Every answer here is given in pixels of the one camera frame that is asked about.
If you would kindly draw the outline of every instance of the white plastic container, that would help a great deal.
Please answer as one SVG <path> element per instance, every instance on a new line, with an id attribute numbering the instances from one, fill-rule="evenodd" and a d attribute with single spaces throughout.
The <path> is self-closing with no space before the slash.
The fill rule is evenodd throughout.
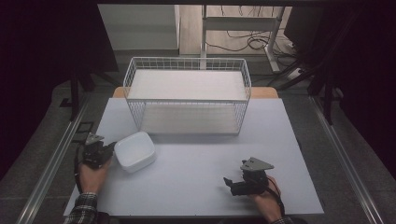
<path id="1" fill-rule="evenodd" d="M 128 173 L 150 165 L 157 158 L 155 146 L 145 132 L 135 133 L 120 140 L 114 146 L 114 151 L 122 169 Z"/>

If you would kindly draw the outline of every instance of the metal rail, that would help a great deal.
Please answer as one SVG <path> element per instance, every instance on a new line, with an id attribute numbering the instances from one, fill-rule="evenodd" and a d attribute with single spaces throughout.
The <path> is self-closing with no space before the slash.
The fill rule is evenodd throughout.
<path id="1" fill-rule="evenodd" d="M 56 172 L 61 165 L 62 159 L 64 158 L 64 154 L 72 140 L 74 133 L 78 128 L 78 124 L 85 113 L 89 99 L 90 95 L 85 93 L 81 101 L 81 108 L 76 115 L 76 118 L 74 119 L 74 121 L 70 121 L 69 125 L 67 126 L 67 129 L 64 132 L 64 136 L 62 137 L 55 151 L 53 152 L 44 172 L 38 179 L 38 182 L 35 184 L 33 192 L 31 193 L 27 203 L 22 209 L 21 214 L 16 222 L 17 224 L 28 224 L 34 221 L 35 215 L 37 214 L 38 209 L 40 208 L 40 205 L 43 202 L 48 189 L 50 188 L 53 177 L 55 177 Z"/>
<path id="2" fill-rule="evenodd" d="M 361 203 L 361 207 L 363 208 L 364 213 L 366 214 L 367 218 L 369 219 L 370 223 L 378 224 L 378 223 L 385 223 L 384 219 L 381 217 L 378 208 L 370 195 L 369 190 L 365 187 L 361 177 L 359 176 L 358 172 L 356 171 L 352 161 L 347 155 L 347 152 L 344 149 L 343 144 L 341 143 L 338 135 L 333 126 L 329 125 L 327 120 L 322 114 L 322 107 L 320 102 L 318 101 L 317 97 L 310 96 L 309 100 L 311 101 L 312 105 L 314 106 L 320 123 L 323 126 L 323 129 L 332 143 L 332 148 L 334 149 L 335 154 L 337 155 L 341 166 L 343 167 L 344 171 L 346 172 L 346 176 L 354 189 L 358 200 Z"/>

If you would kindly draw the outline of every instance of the white table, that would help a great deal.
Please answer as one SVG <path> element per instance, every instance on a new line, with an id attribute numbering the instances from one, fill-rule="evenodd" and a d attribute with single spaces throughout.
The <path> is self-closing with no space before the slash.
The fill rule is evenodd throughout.
<path id="1" fill-rule="evenodd" d="M 97 134 L 105 145 L 136 132 L 125 99 L 111 98 Z M 248 196 L 232 196 L 223 177 L 241 181 L 241 160 L 271 163 L 286 214 L 322 214 L 281 99 L 251 99 L 238 136 L 151 136 L 158 158 L 133 174 L 114 157 L 98 210 L 114 217 L 255 217 Z M 64 214 L 78 196 L 74 189 Z"/>

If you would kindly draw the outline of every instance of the human hand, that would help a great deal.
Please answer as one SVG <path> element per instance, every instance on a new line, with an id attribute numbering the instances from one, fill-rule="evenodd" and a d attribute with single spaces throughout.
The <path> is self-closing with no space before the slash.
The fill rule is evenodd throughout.
<path id="1" fill-rule="evenodd" d="M 106 180 L 111 158 L 99 169 L 93 170 L 86 164 L 79 167 L 79 182 L 83 193 L 98 193 Z"/>
<path id="2" fill-rule="evenodd" d="M 267 176 L 269 178 L 269 188 L 280 196 L 280 190 L 277 187 L 276 181 L 273 177 Z M 260 213 L 264 216 L 268 223 L 272 223 L 282 218 L 280 207 L 276 202 L 276 198 L 271 195 L 268 191 L 263 194 L 252 194 L 249 195 L 251 199 L 256 203 Z"/>

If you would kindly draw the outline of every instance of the sleeve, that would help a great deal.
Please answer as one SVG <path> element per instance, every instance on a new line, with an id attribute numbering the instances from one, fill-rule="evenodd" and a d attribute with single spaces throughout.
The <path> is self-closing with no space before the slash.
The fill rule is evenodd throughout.
<path id="1" fill-rule="evenodd" d="M 94 224 L 97 216 L 97 196 L 95 193 L 82 193 L 76 198 L 75 207 L 64 224 Z"/>
<path id="2" fill-rule="evenodd" d="M 293 224 L 294 222 L 289 217 L 282 217 L 281 219 L 272 222 L 271 224 Z"/>

